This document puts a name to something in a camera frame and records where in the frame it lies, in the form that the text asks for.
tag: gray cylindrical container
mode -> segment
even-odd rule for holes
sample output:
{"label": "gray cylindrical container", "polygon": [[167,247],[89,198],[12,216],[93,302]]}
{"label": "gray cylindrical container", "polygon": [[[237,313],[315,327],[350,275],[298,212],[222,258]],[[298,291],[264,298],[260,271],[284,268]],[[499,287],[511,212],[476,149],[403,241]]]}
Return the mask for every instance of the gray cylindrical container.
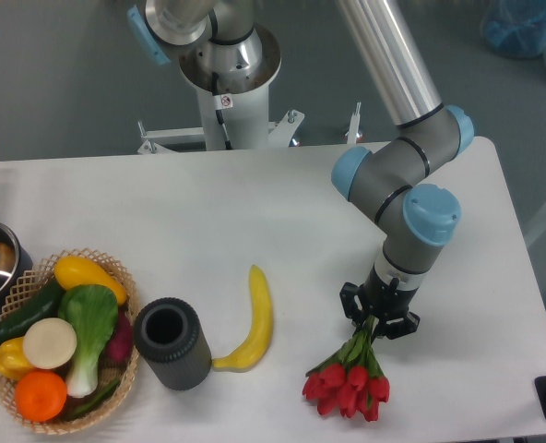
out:
{"label": "gray cylindrical container", "polygon": [[211,352],[199,317],[183,300],[161,298],[146,305],[134,323],[134,343],[169,389],[194,388],[211,369]]}

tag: blue joint cap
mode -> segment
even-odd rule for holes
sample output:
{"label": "blue joint cap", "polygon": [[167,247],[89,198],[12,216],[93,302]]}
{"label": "blue joint cap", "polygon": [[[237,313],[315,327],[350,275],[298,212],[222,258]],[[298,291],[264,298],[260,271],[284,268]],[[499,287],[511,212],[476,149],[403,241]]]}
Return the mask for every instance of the blue joint cap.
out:
{"label": "blue joint cap", "polygon": [[445,246],[461,217],[457,198],[435,185],[418,185],[404,197],[404,220],[414,235],[431,246]]}
{"label": "blue joint cap", "polygon": [[137,10],[137,6],[132,6],[127,11],[127,22],[132,32],[134,32],[137,42],[140,43],[144,53],[150,57],[150,60],[158,66],[167,65],[171,62],[169,57],[161,50],[159,44],[156,43],[154,37],[152,37],[146,26],[146,22]]}
{"label": "blue joint cap", "polygon": [[371,154],[371,152],[363,146],[355,146],[346,150],[332,168],[330,180],[347,201],[349,201],[350,186],[355,174],[367,154]]}
{"label": "blue joint cap", "polygon": [[457,150],[457,157],[474,139],[474,124],[472,123],[472,119],[464,113],[463,109],[453,105],[448,105],[445,108],[456,118],[457,125],[459,126],[459,149]]}

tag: blue plastic bag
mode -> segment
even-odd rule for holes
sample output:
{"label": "blue plastic bag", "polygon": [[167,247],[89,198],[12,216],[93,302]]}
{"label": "blue plastic bag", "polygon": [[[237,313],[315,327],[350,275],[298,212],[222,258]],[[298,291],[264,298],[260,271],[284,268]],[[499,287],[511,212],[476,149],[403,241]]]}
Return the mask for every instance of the blue plastic bag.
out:
{"label": "blue plastic bag", "polygon": [[493,0],[481,35],[498,54],[533,58],[546,48],[546,0]]}

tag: yellow banana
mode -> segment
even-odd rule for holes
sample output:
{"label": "yellow banana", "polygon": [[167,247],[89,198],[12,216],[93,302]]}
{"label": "yellow banana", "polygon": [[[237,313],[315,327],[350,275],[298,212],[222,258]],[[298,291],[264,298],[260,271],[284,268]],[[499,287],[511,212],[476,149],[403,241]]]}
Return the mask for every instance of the yellow banana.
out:
{"label": "yellow banana", "polygon": [[253,323],[246,339],[230,355],[214,358],[218,371],[244,372],[251,369],[265,355],[273,335],[273,306],[265,273],[256,265],[248,273],[248,286],[253,304]]}

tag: wicker basket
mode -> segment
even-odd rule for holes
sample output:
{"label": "wicker basket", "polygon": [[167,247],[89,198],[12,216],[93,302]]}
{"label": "wicker basket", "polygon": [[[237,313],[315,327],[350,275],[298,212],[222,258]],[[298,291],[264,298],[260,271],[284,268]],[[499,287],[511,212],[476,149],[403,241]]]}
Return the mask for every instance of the wicker basket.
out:
{"label": "wicker basket", "polygon": [[[42,260],[42,262],[34,267],[33,270],[26,271],[22,277],[19,277],[17,284],[11,288],[10,295],[6,298],[6,303],[3,307],[0,319],[6,318],[11,312],[19,309],[26,300],[37,293],[37,291],[53,276],[53,267],[56,262],[61,257],[65,256],[88,257],[97,262],[103,269],[118,280],[124,286],[128,294],[126,314],[130,322],[133,323],[139,312],[139,300],[137,297],[136,284],[132,279],[132,276],[127,272],[127,269],[120,261],[115,260],[107,254],[90,249],[62,251],[60,255],[53,255],[50,258]],[[136,348],[133,349],[129,360],[121,365],[118,365],[101,355],[99,361],[99,387],[102,388],[111,380],[119,376],[121,376],[121,383],[112,397],[103,402],[96,410],[72,422],[62,421],[61,418],[55,418],[45,423],[35,423],[24,419],[18,413],[13,400],[17,382],[2,376],[0,376],[0,399],[6,410],[13,416],[13,419],[16,422],[31,429],[35,433],[61,435],[76,432],[95,425],[106,418],[122,402],[131,389],[132,382],[136,376],[137,359],[138,353]],[[78,403],[77,399],[69,398],[68,401]]]}

